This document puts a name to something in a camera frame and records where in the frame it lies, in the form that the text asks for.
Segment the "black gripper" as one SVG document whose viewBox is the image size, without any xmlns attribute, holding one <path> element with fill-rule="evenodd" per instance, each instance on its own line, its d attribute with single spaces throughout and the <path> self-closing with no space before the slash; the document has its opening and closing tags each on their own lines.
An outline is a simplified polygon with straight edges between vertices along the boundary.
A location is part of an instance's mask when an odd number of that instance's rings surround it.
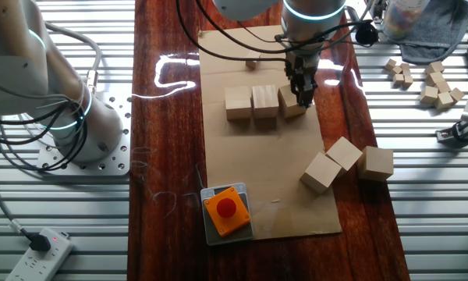
<svg viewBox="0 0 468 281">
<path fill-rule="evenodd" d="M 285 64 L 289 89 L 296 96 L 298 106 L 309 108 L 317 88 L 314 76 L 319 63 L 319 53 L 288 52 L 285 59 L 289 61 Z"/>
</svg>

